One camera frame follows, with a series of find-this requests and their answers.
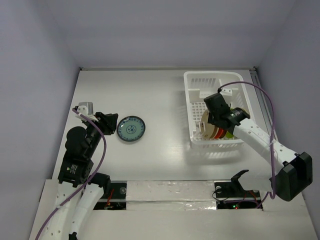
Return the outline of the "orange plate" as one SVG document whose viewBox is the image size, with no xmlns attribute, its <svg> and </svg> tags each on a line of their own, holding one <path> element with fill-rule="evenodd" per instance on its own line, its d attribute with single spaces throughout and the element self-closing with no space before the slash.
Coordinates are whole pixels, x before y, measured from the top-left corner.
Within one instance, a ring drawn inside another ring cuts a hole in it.
<svg viewBox="0 0 320 240">
<path fill-rule="evenodd" d="M 216 135 L 214 136 L 214 139 L 222 139 L 225 137 L 226 135 L 226 130 L 222 129 L 222 128 L 219 128 Z"/>
</svg>

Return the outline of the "beige plate with marks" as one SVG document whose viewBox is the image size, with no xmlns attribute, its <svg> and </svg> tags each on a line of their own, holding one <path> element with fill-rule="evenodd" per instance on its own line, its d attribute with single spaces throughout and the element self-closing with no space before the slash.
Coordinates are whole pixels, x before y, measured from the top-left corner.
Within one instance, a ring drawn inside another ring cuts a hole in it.
<svg viewBox="0 0 320 240">
<path fill-rule="evenodd" d="M 210 136 L 213 133 L 215 125 L 208 123 L 209 111 L 205 110 L 200 121 L 200 132 L 204 140 L 210 140 Z"/>
</svg>

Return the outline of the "green plate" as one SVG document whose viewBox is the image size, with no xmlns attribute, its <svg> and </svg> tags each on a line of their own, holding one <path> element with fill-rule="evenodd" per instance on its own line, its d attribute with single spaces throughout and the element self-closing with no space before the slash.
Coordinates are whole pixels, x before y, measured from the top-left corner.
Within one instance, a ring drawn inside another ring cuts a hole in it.
<svg viewBox="0 0 320 240">
<path fill-rule="evenodd" d="M 234 137 L 234 128 L 239 124 L 238 121 L 239 109 L 231 108 L 230 111 L 225 115 L 224 120 L 226 121 L 227 128 L 225 137 L 227 139 L 232 139 Z"/>
</svg>

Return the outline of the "beige plate with black patch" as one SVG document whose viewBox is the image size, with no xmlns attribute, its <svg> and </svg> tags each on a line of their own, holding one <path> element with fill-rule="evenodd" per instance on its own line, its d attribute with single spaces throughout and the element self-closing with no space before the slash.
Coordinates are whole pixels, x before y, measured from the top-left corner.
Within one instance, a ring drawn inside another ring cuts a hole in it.
<svg viewBox="0 0 320 240">
<path fill-rule="evenodd" d="M 212 134 L 211 134 L 211 136 L 209 138 L 210 139 L 214 139 L 215 136 L 217 135 L 218 131 L 219 131 L 219 128 L 215 126 L 214 129 L 213 129 L 213 132 L 212 132 Z"/>
</svg>

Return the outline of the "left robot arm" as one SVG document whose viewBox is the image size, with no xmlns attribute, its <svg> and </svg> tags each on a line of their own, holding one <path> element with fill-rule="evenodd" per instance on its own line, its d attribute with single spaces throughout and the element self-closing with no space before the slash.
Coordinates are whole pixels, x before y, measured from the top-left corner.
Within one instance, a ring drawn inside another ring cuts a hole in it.
<svg viewBox="0 0 320 240">
<path fill-rule="evenodd" d="M 78 240 L 98 200 L 110 195 L 111 179 L 93 170 L 92 157 L 100 142 L 107 152 L 106 136 L 115 133 L 118 114 L 88 115 L 73 108 L 86 127 L 76 126 L 66 135 L 65 154 L 58 174 L 53 211 L 41 225 L 37 240 Z"/>
</svg>

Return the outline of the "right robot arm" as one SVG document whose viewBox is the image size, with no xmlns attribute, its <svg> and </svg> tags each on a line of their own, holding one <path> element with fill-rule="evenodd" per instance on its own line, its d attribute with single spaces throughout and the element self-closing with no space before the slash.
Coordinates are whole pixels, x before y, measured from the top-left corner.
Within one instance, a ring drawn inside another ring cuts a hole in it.
<svg viewBox="0 0 320 240">
<path fill-rule="evenodd" d="M 220 93 L 204 98 L 208 123 L 226 130 L 245 142 L 271 165 L 271 177 L 258 186 L 290 202 L 313 181 L 313 160 L 306 153 L 296 153 L 262 130 L 243 109 L 230 108 Z"/>
</svg>

